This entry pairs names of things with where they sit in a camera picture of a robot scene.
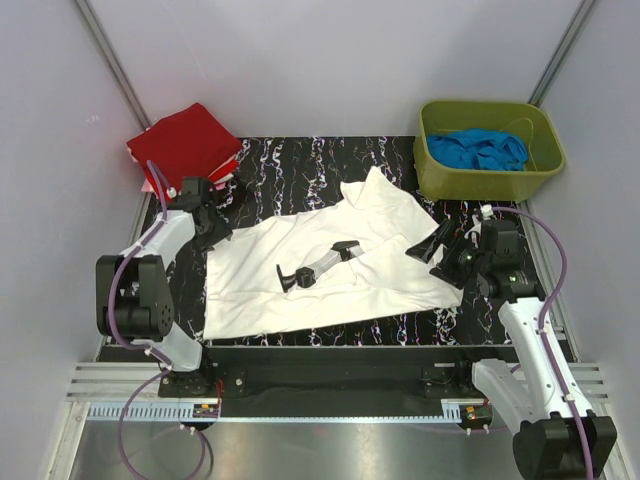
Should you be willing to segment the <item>white t-shirt with robot print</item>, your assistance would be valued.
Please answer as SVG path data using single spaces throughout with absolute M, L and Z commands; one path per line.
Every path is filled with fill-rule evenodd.
M 236 230 L 209 252 L 203 337 L 231 339 L 351 323 L 460 305 L 461 290 L 430 274 L 406 251 L 438 224 L 412 195 L 373 167 L 342 183 L 341 200 Z M 314 268 L 340 241 L 357 257 L 340 261 L 308 288 L 279 278 Z

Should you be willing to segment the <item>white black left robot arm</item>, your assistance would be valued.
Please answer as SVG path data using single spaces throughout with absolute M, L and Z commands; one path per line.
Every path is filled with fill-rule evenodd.
M 175 320 L 166 270 L 186 244 L 208 248 L 231 235 L 213 202 L 159 213 L 130 247 L 97 260 L 99 332 L 126 349 L 155 358 L 172 372 L 200 369 L 203 347 Z

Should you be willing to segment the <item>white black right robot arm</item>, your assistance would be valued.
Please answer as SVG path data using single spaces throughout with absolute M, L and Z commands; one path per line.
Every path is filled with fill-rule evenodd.
M 597 479 L 617 440 L 608 416 L 597 415 L 581 391 L 546 320 L 545 293 L 526 269 L 516 225 L 487 219 L 463 232 L 446 220 L 407 256 L 435 262 L 431 275 L 462 289 L 476 280 L 497 306 L 499 320 L 518 356 L 524 379 L 507 363 L 483 359 L 471 380 L 497 410 L 513 435 L 512 451 L 525 479 Z

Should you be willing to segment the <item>folded pink t-shirt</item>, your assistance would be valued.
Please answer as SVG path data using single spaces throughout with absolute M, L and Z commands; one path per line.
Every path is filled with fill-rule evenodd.
M 234 178 L 234 175 L 232 173 L 225 175 L 224 177 L 222 177 L 221 179 L 217 180 L 214 182 L 214 185 L 216 187 L 217 190 L 221 190 L 227 182 L 229 182 L 230 180 L 232 180 Z M 141 187 L 141 191 L 143 193 L 152 193 L 154 191 L 154 187 L 152 186 L 152 184 L 145 179 L 144 183 Z

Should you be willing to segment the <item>folded dark red t-shirt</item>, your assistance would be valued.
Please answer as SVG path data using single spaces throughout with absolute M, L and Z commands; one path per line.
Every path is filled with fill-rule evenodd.
M 148 161 L 177 189 L 184 177 L 208 178 L 229 157 L 239 154 L 242 142 L 202 104 L 195 103 L 128 140 L 127 148 L 154 189 Z

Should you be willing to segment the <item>olive green plastic bin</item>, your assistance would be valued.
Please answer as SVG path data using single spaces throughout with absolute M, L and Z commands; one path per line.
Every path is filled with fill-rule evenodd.
M 415 168 L 432 200 L 519 203 L 566 163 L 548 116 L 528 103 L 429 101 L 419 130 Z

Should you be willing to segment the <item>crumpled blue t-shirt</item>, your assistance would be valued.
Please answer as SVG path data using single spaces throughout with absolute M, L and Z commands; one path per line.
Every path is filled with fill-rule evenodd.
M 513 134 L 468 129 L 446 135 L 428 135 L 427 147 L 441 165 L 460 170 L 523 171 L 529 160 L 527 146 Z

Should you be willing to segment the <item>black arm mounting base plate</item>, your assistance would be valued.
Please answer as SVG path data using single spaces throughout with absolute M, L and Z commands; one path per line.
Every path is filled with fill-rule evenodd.
M 224 399 L 265 390 L 420 390 L 470 381 L 471 364 L 516 360 L 509 346 L 213 347 L 201 367 L 160 382 L 162 397 Z

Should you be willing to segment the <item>right aluminium frame post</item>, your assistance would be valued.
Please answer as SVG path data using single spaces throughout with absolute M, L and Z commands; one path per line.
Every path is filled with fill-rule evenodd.
M 538 108 L 541 107 L 551 86 L 558 77 L 565 62 L 568 60 L 571 51 L 599 4 L 600 1 L 598 0 L 581 0 L 579 2 L 529 97 L 529 104 Z

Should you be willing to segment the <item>aluminium frame post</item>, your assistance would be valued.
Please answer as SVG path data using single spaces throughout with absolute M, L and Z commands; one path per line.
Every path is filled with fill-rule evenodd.
M 79 17 L 86 27 L 97 51 L 111 73 L 126 105 L 131 111 L 136 123 L 142 130 L 151 126 L 151 121 L 139 100 L 139 97 L 123 68 L 118 55 L 103 27 L 92 3 L 87 0 L 73 0 Z
M 568 60 L 571 51 L 599 4 L 600 1 L 598 0 L 581 0 L 579 2 L 529 97 L 529 104 L 538 108 L 541 107 L 551 86 L 558 77 L 565 62 Z

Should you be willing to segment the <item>left aluminium frame post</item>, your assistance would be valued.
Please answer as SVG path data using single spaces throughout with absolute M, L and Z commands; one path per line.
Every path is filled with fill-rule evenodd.
M 73 0 L 79 17 L 86 27 L 97 51 L 111 73 L 126 105 L 131 111 L 136 123 L 142 130 L 151 126 L 151 121 L 139 100 L 139 97 L 123 68 L 118 55 L 103 27 L 92 3 L 87 0 Z

